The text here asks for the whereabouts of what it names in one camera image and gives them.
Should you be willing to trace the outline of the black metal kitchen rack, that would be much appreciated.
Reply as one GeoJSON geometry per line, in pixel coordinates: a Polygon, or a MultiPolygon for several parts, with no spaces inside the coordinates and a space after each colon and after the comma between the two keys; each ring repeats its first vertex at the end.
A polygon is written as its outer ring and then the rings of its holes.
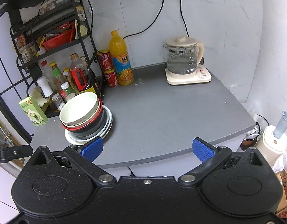
{"type": "Polygon", "coordinates": [[[35,83],[42,75],[40,67],[36,65],[38,61],[80,44],[86,58],[89,79],[99,98],[102,98],[106,78],[104,75],[97,76],[90,68],[92,63],[99,64],[99,50],[96,48],[92,36],[93,22],[89,22],[86,15],[83,19],[80,18],[77,10],[77,7],[80,6],[84,6],[82,0],[68,0],[43,15],[35,16],[18,31],[13,32],[12,28],[10,29],[14,45],[16,45],[15,40],[22,35],[27,42],[32,44],[28,49],[35,48],[37,50],[35,55],[25,62],[24,52],[20,52],[18,47],[15,47],[16,65],[22,81],[27,85],[27,90],[31,86],[27,79],[32,78],[35,83]]]}

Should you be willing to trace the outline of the glass electric kettle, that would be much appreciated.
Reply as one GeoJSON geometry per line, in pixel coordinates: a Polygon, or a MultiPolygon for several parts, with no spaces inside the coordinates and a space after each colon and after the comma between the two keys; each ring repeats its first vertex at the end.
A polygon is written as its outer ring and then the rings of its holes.
{"type": "Polygon", "coordinates": [[[204,56],[204,44],[188,36],[168,38],[164,42],[167,69],[179,75],[196,71],[204,56]]]}

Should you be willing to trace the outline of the cream bowl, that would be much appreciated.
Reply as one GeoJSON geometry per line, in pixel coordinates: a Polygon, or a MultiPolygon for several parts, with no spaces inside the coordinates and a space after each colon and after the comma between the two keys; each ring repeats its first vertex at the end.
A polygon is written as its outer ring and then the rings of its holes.
{"type": "Polygon", "coordinates": [[[86,116],[84,119],[80,119],[79,121],[77,121],[75,123],[62,123],[62,124],[68,128],[75,128],[75,127],[80,127],[82,125],[86,125],[91,119],[93,119],[95,117],[95,115],[98,113],[100,107],[101,107],[101,104],[98,101],[97,107],[91,115],[86,116]]]}
{"type": "Polygon", "coordinates": [[[98,97],[93,92],[85,92],[70,99],[61,109],[59,119],[62,123],[73,125],[89,118],[98,108],[98,97]]]}

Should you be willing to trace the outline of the cardboard box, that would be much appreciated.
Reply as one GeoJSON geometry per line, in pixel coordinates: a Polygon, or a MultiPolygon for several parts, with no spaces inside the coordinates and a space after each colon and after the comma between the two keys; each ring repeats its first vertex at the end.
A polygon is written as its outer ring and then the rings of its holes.
{"type": "Polygon", "coordinates": [[[280,218],[287,219],[287,173],[283,170],[276,174],[283,188],[283,196],[276,210],[276,215],[280,218]]]}

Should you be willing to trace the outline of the white cap oil bottle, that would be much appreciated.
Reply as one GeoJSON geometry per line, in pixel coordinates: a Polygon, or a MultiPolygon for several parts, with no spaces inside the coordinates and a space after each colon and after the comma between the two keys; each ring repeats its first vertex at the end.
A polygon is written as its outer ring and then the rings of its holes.
{"type": "Polygon", "coordinates": [[[58,112],[58,109],[53,100],[54,91],[50,87],[47,78],[45,76],[41,76],[40,78],[37,79],[37,83],[40,86],[45,98],[48,100],[48,103],[51,109],[53,110],[53,112],[55,113],[58,112]]]}

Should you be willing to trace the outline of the red can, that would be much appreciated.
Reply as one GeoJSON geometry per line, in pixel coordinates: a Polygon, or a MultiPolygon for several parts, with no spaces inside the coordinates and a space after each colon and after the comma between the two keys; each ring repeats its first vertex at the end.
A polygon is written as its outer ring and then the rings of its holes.
{"type": "Polygon", "coordinates": [[[111,88],[114,88],[119,85],[117,73],[114,68],[104,71],[104,75],[106,77],[107,85],[111,88]]]}
{"type": "Polygon", "coordinates": [[[98,59],[103,71],[113,69],[113,62],[109,50],[102,50],[98,52],[98,59]]]}

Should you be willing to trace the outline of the green carton box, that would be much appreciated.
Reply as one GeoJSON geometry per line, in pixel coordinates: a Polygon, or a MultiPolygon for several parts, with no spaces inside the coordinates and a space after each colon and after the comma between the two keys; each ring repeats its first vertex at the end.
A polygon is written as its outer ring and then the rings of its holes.
{"type": "Polygon", "coordinates": [[[21,100],[19,105],[34,126],[40,126],[47,123],[48,118],[38,105],[34,96],[29,96],[21,100]]]}

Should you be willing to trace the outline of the orange juice bottle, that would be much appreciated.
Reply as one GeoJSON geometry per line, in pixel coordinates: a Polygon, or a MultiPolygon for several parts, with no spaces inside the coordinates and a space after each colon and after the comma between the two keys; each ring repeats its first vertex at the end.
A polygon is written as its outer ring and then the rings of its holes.
{"type": "Polygon", "coordinates": [[[117,30],[111,32],[111,40],[109,42],[109,50],[115,66],[118,81],[120,85],[128,86],[134,81],[133,72],[129,60],[127,45],[117,30]]]}

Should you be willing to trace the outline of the red cap clear bottle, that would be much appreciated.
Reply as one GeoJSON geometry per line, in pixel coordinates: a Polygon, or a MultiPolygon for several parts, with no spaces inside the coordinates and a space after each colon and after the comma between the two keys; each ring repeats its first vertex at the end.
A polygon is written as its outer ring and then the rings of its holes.
{"type": "Polygon", "coordinates": [[[46,77],[46,79],[48,80],[50,84],[53,84],[54,81],[53,81],[52,70],[47,64],[47,61],[42,61],[41,66],[42,66],[43,75],[46,77]]]}

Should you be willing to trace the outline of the green bottle white cap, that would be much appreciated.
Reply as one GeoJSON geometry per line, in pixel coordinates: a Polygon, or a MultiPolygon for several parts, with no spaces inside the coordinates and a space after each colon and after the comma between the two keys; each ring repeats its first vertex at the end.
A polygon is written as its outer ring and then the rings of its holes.
{"type": "Polygon", "coordinates": [[[68,82],[65,82],[61,85],[62,91],[64,92],[64,96],[65,98],[68,97],[74,97],[75,96],[75,92],[73,91],[73,89],[70,87],[70,84],[68,82]]]}

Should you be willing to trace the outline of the red plastic basket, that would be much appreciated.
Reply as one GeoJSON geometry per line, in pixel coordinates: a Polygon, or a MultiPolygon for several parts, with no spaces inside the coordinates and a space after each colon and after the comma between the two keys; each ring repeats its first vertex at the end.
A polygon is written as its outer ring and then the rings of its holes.
{"type": "Polygon", "coordinates": [[[61,45],[72,42],[74,37],[75,37],[75,23],[72,22],[70,23],[70,27],[66,29],[63,33],[45,41],[42,45],[46,49],[46,51],[50,51],[61,45]]]}

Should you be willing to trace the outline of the small glass shaker jar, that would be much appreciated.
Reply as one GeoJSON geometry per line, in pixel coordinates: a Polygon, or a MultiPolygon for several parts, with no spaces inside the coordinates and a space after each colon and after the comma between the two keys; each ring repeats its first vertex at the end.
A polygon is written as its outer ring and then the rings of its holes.
{"type": "Polygon", "coordinates": [[[62,99],[62,97],[59,95],[59,94],[54,94],[52,96],[52,99],[53,99],[53,102],[54,104],[56,105],[58,111],[61,111],[62,108],[64,107],[65,105],[65,102],[64,100],[62,99]]]}

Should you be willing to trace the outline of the red and black bowl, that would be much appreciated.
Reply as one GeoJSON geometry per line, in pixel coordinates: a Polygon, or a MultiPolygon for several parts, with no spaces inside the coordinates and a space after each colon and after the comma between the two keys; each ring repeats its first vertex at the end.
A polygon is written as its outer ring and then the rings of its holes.
{"type": "Polygon", "coordinates": [[[87,138],[96,133],[104,121],[104,109],[101,99],[98,99],[98,104],[97,112],[95,112],[86,124],[82,126],[67,127],[62,123],[62,127],[77,138],[87,138]]]}

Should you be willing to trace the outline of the cream kettle base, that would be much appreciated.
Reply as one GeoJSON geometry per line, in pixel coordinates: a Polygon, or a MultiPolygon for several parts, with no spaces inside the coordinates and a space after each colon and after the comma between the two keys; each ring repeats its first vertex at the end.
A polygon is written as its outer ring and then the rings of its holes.
{"type": "Polygon", "coordinates": [[[184,85],[184,84],[197,84],[209,83],[212,80],[211,73],[204,65],[198,65],[195,72],[190,74],[175,74],[165,69],[167,83],[170,85],[184,85]]]}

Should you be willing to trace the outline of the large soy sauce bottle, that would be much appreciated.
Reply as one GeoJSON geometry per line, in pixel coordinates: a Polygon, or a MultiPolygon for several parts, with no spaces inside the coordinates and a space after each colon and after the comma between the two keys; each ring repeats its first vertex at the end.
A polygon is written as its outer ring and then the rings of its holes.
{"type": "Polygon", "coordinates": [[[70,58],[72,60],[70,74],[75,82],[77,91],[79,93],[88,91],[95,93],[88,75],[88,66],[86,62],[81,60],[77,53],[71,54],[70,58]]]}

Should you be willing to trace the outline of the red can upper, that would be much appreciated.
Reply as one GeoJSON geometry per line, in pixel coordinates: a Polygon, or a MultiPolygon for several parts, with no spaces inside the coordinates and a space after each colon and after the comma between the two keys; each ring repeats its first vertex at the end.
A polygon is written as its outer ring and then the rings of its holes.
{"type": "Polygon", "coordinates": [[[98,59],[103,71],[113,69],[113,62],[109,50],[102,50],[98,52],[98,59]]]}

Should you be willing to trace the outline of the red can lower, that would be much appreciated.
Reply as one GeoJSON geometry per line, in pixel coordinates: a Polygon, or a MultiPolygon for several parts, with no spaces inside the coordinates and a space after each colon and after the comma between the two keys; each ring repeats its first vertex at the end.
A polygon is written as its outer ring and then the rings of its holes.
{"type": "Polygon", "coordinates": [[[107,85],[111,88],[114,88],[119,85],[117,73],[114,68],[104,71],[104,75],[106,77],[107,85]]]}

